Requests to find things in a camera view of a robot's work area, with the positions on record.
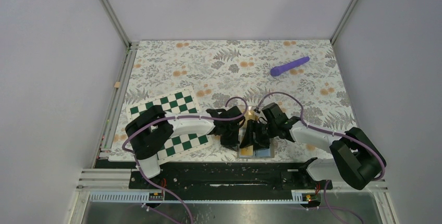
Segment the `grey card holder wallet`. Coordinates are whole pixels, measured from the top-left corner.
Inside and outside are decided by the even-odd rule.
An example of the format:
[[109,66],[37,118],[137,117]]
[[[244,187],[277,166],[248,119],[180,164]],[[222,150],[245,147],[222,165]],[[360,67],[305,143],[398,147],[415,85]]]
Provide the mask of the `grey card holder wallet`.
[[267,158],[274,158],[275,157],[275,145],[272,141],[272,139],[267,138],[266,141],[269,144],[268,148],[263,148],[263,149],[259,149],[256,150],[253,146],[253,150],[254,150],[254,155],[251,157],[241,157],[239,155],[240,153],[240,148],[238,148],[237,150],[237,158],[240,159],[267,159]]

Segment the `gold VIP card stack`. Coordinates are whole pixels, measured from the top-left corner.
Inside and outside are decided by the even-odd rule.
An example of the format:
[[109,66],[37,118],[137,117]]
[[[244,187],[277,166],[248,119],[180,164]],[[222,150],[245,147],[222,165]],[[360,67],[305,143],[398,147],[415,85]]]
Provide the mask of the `gold VIP card stack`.
[[248,120],[253,120],[253,121],[258,121],[260,117],[260,114],[255,112],[254,110],[248,110],[245,114],[245,119]]

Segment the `clear acrylic card box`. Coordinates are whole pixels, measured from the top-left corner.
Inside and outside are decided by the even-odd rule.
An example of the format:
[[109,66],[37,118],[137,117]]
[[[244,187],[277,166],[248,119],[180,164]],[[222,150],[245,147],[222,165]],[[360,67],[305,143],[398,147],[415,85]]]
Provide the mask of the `clear acrylic card box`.
[[254,120],[254,121],[258,121],[260,117],[263,117],[263,114],[261,112],[257,112],[255,111],[256,106],[247,106],[245,107],[244,105],[238,105],[238,108],[240,109],[241,112],[245,111],[245,120]]

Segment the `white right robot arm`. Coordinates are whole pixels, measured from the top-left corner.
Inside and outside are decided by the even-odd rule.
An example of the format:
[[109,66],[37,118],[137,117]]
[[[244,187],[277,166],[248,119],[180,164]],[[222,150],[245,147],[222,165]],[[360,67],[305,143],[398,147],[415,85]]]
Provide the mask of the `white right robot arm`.
[[329,159],[315,159],[300,172],[300,184],[311,189],[322,180],[343,181],[356,190],[381,174],[386,161],[366,134],[353,127],[344,134],[305,125],[299,117],[288,117],[276,103],[260,111],[264,121],[248,120],[240,148],[255,151],[270,147],[272,138],[304,143],[329,154]]

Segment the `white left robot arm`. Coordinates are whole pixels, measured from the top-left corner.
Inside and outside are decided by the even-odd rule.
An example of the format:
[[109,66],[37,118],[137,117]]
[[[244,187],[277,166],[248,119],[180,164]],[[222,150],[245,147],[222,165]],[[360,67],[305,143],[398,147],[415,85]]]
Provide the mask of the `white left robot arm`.
[[127,142],[132,147],[142,182],[149,188],[160,185],[162,175],[157,153],[167,140],[198,134],[217,135],[237,142],[244,115],[237,106],[192,114],[171,113],[164,111],[160,105],[150,107],[125,127]]

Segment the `green white chessboard mat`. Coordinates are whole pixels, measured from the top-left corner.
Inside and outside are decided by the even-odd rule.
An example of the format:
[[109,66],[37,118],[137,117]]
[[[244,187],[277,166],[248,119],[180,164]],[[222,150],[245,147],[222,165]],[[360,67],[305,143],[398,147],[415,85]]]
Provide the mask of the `green white chessboard mat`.
[[[201,107],[196,94],[191,86],[178,89],[154,98],[128,105],[126,115],[128,122],[139,117],[144,111],[154,105],[160,105],[163,110],[174,114],[199,113]],[[168,139],[157,152],[158,163],[164,164],[169,161],[178,161],[186,155],[210,147],[214,144],[212,137],[200,134],[187,134]]]

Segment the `purple cylindrical tool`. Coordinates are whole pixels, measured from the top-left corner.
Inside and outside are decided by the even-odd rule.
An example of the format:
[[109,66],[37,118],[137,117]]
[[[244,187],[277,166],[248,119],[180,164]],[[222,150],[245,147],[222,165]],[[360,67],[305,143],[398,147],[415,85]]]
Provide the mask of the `purple cylindrical tool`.
[[305,56],[302,58],[299,58],[297,60],[291,61],[289,63],[286,63],[284,65],[280,65],[280,66],[275,66],[270,70],[270,75],[272,77],[276,77],[281,75],[282,73],[289,71],[290,69],[299,67],[304,65],[305,63],[310,61],[310,57],[309,56]]

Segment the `floral patterned table mat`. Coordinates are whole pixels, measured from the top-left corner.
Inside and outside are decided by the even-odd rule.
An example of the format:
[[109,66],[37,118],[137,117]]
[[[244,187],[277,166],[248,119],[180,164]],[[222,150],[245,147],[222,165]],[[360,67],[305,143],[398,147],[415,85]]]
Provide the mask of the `floral patterned table mat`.
[[[310,61],[272,77],[270,70],[299,58]],[[288,116],[346,131],[356,126],[329,40],[142,41],[134,59],[110,151],[110,161],[133,161],[127,139],[128,105],[191,86],[201,110],[261,99]]]

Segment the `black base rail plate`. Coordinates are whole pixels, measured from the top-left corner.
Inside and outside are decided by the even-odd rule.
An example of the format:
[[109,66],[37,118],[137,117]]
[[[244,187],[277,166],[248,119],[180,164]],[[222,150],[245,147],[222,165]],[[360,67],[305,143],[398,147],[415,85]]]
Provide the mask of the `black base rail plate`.
[[307,173],[313,159],[301,163],[168,162],[152,182],[169,190],[167,201],[294,201],[293,193],[335,189]]

